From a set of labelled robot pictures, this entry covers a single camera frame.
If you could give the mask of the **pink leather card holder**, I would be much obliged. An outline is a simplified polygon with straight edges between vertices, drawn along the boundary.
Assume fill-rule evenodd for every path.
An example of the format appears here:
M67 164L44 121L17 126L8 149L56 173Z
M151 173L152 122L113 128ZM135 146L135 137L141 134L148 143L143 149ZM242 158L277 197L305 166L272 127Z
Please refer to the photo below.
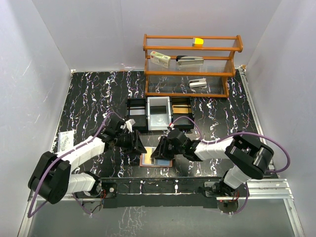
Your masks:
M152 152L155 150L154 147L145 147L147 150L147 155L151 155ZM140 167L163 167L163 168L169 168L172 167L172 161L171 160L164 160L164 159L155 159L155 165L151 165L151 166L144 166L142 165L142 156L144 154L141 154L140 156Z

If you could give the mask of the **black white organizer tray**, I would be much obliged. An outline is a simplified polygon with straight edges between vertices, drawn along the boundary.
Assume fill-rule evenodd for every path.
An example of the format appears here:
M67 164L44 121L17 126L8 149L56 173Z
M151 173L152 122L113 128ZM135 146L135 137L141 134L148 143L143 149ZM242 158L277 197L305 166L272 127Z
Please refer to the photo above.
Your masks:
M127 99L126 119L134 119L133 129L141 133L164 131L172 123L175 128L190 130L194 128L194 112L191 114L174 114L173 105L190 105L193 110L193 99L190 97L147 97ZM129 111L144 109L145 115L130 116Z

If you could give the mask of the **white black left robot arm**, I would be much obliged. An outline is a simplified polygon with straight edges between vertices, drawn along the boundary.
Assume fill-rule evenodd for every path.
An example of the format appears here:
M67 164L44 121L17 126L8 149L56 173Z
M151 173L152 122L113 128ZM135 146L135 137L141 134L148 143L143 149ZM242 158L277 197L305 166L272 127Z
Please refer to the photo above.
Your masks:
M114 147L121 148L124 154L145 154L147 151L138 131L133 129L134 124L133 119L112 118L73 148L43 153L29 179L29 189L51 204L58 203L65 195L79 192L90 197L100 196L102 185L97 175L89 171L74 174L73 171Z

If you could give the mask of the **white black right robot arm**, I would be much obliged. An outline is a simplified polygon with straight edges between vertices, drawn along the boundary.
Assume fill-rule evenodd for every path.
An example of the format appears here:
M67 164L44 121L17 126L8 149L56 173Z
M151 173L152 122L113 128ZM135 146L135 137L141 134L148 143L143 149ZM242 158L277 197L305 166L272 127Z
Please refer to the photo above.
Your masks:
M225 172L219 182L203 187L214 195L232 196L238 187L250 179L263 179L274 151L260 140L250 135L235 135L232 138L212 144L201 140L191 140L178 128L162 136L151 158L172 160L183 155L190 161L210 159L230 159L234 166Z

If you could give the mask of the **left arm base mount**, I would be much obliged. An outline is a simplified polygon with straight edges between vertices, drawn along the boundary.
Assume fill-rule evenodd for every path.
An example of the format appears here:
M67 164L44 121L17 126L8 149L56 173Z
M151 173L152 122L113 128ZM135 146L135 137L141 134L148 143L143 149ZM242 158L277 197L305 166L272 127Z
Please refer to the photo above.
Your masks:
M87 209L84 205L88 204L88 201L80 201L77 194L72 194L72 197L76 200L84 213L92 218L94 214L96 214L96 212L100 211L102 208L117 207L118 185L114 182L99 181L97 185L94 185L90 192L85 192L84 195L90 198L96 198L99 201L99 204L93 209Z

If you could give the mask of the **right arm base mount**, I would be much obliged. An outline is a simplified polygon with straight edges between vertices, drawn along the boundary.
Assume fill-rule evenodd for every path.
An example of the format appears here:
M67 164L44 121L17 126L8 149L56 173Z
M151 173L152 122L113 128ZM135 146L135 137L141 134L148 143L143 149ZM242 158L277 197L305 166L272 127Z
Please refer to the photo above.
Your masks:
M240 191L244 189L245 201L241 207L239 207ZM227 197L228 200L219 200L218 209L225 214L233 215L241 212L249 198L249 188L247 184L242 184L238 188L234 189L226 185L223 181L214 182L209 184L205 182L202 186L198 187L198 193L201 193L207 198Z

